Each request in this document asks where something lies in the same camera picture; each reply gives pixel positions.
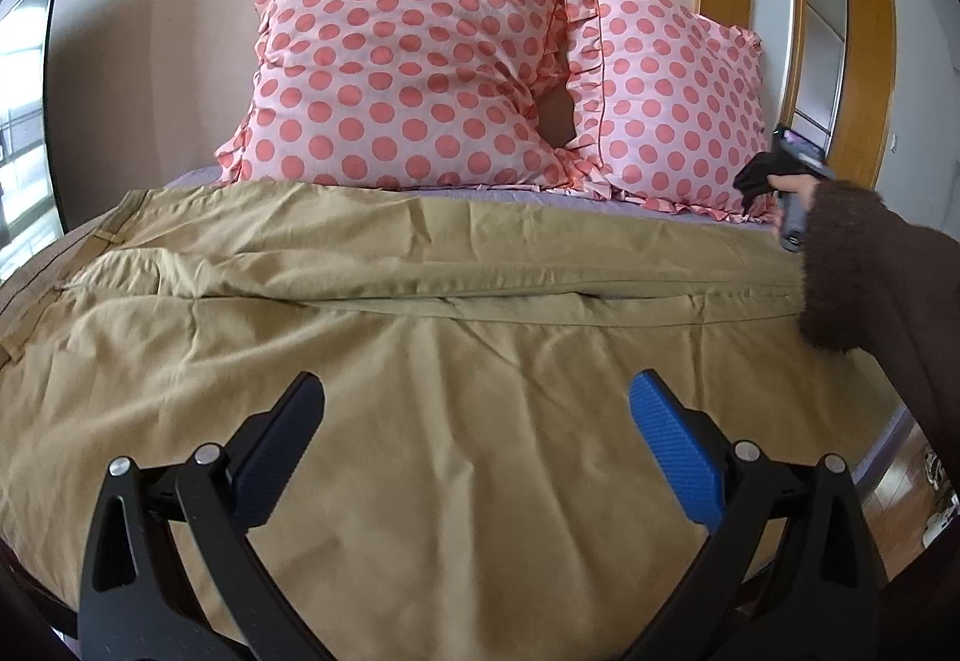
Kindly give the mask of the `person's right hand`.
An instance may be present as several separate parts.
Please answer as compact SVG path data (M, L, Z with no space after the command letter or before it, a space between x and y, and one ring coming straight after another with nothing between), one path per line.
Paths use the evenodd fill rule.
M766 180L768 180L768 185L781 198L791 198L793 202L799 203L805 211L809 211L814 204L815 192L820 185L820 180L816 179L814 175L809 175L809 173L768 175Z

